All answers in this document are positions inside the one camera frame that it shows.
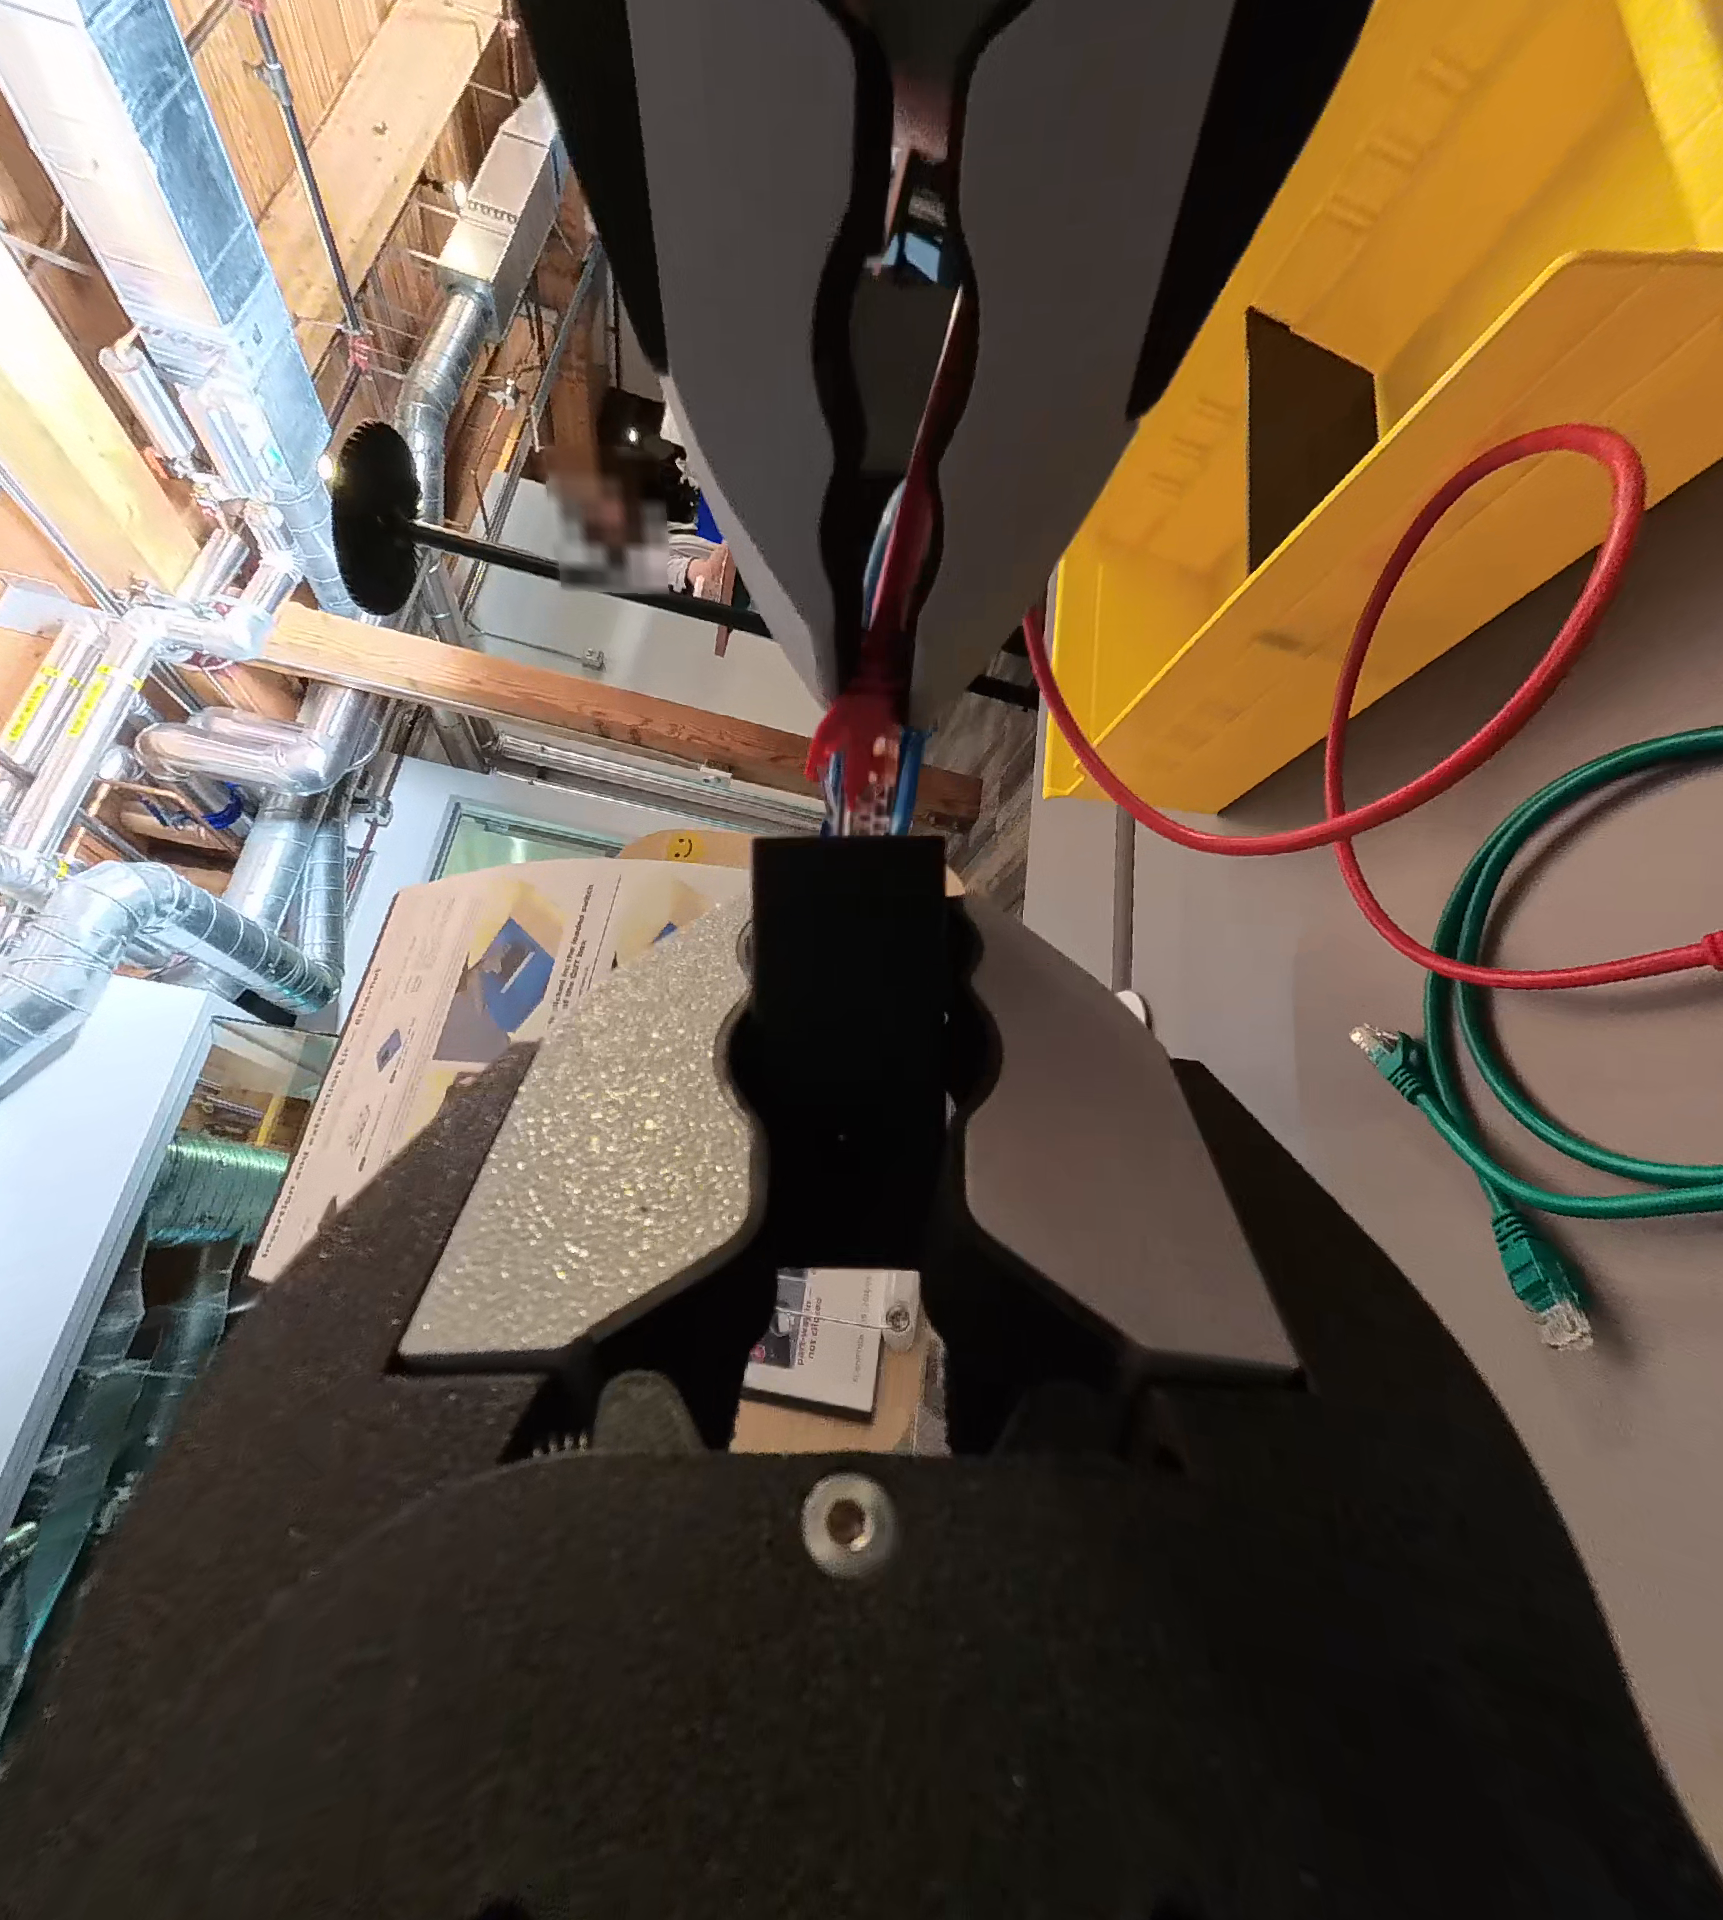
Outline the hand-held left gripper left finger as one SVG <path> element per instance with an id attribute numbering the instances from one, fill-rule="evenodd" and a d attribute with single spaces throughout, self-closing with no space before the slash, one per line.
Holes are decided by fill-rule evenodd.
<path id="1" fill-rule="evenodd" d="M 752 902 L 726 897 L 592 986 L 538 1045 L 396 1357 L 422 1377 L 534 1374 L 594 1424 L 656 1374 L 730 1449 L 772 1279 L 736 1275 L 758 1212 L 728 1036 Z"/>

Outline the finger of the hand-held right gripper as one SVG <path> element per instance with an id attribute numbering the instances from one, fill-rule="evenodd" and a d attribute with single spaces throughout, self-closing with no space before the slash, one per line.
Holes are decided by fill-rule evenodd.
<path id="1" fill-rule="evenodd" d="M 842 4 L 630 2 L 668 375 L 752 602 L 830 706 L 856 670 L 874 491 L 852 349 L 892 89 Z"/>
<path id="2" fill-rule="evenodd" d="M 1230 2 L 1038 2 L 972 49 L 954 208 L 976 338 L 938 460 L 916 724 L 938 722 L 1012 635 L 1128 446 L 1232 18 Z"/>

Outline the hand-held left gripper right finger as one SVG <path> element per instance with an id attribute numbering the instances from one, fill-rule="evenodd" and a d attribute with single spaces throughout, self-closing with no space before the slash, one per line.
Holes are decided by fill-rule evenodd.
<path id="1" fill-rule="evenodd" d="M 974 899 L 950 912 L 950 1097 L 932 1224 L 948 1449 L 1116 1452 L 1162 1388 L 1304 1368 L 1148 1025 Z"/>

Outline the black ethernet switch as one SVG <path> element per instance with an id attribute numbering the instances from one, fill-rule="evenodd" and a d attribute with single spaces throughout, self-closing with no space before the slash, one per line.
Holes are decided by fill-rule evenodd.
<path id="1" fill-rule="evenodd" d="M 752 994 L 734 1072 L 784 1269 L 922 1261 L 948 1122 L 944 842 L 772 837 L 752 860 Z"/>

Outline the yellow bin with divider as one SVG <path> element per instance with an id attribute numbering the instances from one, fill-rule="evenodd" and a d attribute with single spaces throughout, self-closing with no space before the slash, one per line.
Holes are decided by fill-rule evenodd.
<path id="1" fill-rule="evenodd" d="M 1248 568 L 1246 312 L 1376 377 L 1380 438 Z M 1376 4 L 1304 157 L 1060 571 L 1054 666 L 1148 805 L 1318 744 L 1402 533 L 1594 425 L 1662 500 L 1723 460 L 1723 4 Z"/>

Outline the printed instruction sheet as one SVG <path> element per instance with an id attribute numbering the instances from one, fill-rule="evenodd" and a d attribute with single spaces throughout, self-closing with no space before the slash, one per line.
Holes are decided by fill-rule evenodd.
<path id="1" fill-rule="evenodd" d="M 306 1404 L 422 1377 L 400 1338 L 538 1045 L 610 970 L 750 895 L 746 858 L 610 856 L 394 900 L 255 1265 L 255 1350 Z"/>

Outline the wooden beam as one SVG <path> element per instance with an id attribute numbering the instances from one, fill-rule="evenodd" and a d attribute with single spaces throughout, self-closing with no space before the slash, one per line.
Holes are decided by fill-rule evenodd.
<path id="1" fill-rule="evenodd" d="M 263 662 L 304 680 L 490 722 L 534 724 L 672 756 L 746 785 L 816 799 L 800 733 L 482 654 L 294 602 L 277 617 Z"/>

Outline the silver ventilation ducts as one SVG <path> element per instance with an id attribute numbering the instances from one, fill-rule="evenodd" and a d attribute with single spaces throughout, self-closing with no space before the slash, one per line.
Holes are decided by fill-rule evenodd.
<path id="1" fill-rule="evenodd" d="M 165 578 L 177 593 L 91 623 L 91 678 L 21 805 L 37 816 L 81 799 L 161 661 L 259 661 L 298 587 L 320 612 L 358 608 L 320 471 L 330 421 L 173 8 L 0 4 L 0 85 L 135 323 L 145 388 L 197 437 L 237 509 L 207 549 L 255 552 L 239 593 L 203 554 Z M 346 800 L 380 746 L 380 710 L 366 691 L 322 684 L 296 722 L 205 709 L 139 743 L 155 773 L 259 797 L 245 863 L 225 899 L 159 863 L 45 887 L 0 962 L 0 1095 L 75 1036 L 131 962 L 296 1015 L 338 998 L 344 949 L 328 912 L 346 895 L 328 882 L 346 877 Z"/>

